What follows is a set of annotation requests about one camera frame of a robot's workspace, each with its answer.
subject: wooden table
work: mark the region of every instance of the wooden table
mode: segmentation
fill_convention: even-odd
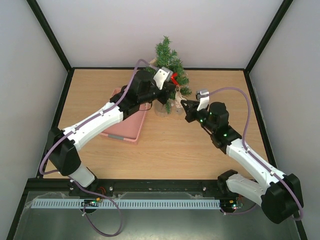
[[[126,85],[132,70],[76,69],[63,108],[59,128],[71,126],[100,109],[116,87]],[[248,95],[242,71],[188,70],[189,86],[195,92],[207,88],[237,87]],[[210,102],[227,106],[230,125],[243,133],[247,119],[244,97],[232,90],[219,92]],[[173,112],[159,117],[151,109],[146,115],[137,145],[98,135],[79,152],[81,161],[99,179],[214,180],[233,169],[247,178],[249,173],[212,144],[199,123],[187,123],[185,114]],[[257,120],[251,115],[246,141],[267,159]],[[46,171],[54,169],[51,162]],[[59,173],[45,178],[62,178]]]

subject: pink plastic bin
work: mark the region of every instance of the pink plastic bin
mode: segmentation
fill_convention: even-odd
[[[117,87],[113,93],[112,96],[119,93],[121,91],[120,87]],[[150,108],[149,103],[141,104],[140,110],[132,116],[128,117],[126,120],[119,122],[100,134],[109,138],[122,140],[128,143],[137,144],[140,131],[142,129],[142,125],[145,121],[145,117],[148,111],[144,111],[146,109]]]

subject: white wall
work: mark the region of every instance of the white wall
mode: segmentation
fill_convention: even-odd
[[[311,240],[320,234],[319,9],[293,1],[251,73],[276,162],[300,178]]]
[[[1,1],[0,239],[36,176],[66,75],[27,1]]]
[[[73,67],[151,60],[169,36],[185,67],[245,68],[282,0],[38,0]]]

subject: miniature christmas tree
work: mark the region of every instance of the miniature christmas tree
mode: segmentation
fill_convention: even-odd
[[[164,36],[163,42],[160,42],[155,46],[156,59],[154,65],[158,68],[166,67],[167,69],[170,69],[174,74],[177,73],[177,77],[175,78],[175,80],[180,86],[181,94],[183,96],[189,96],[192,93],[191,89],[188,87],[189,78],[186,75],[186,72],[182,65],[182,61],[180,60],[180,58],[178,58],[178,53],[176,52],[176,50],[170,49],[170,43],[171,41],[169,40],[169,38],[167,36]],[[145,70],[152,73],[153,75],[156,74],[156,71],[151,67],[147,67]],[[175,100],[175,98],[175,93],[172,93],[170,99]],[[168,114],[171,113],[170,100],[166,102],[165,109]]]

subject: red ribbon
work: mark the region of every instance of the red ribbon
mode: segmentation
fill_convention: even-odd
[[[178,73],[175,72],[174,74],[172,74],[171,76],[171,81],[174,83],[174,85],[179,86],[179,83],[177,82],[177,80],[175,79],[178,76]]]

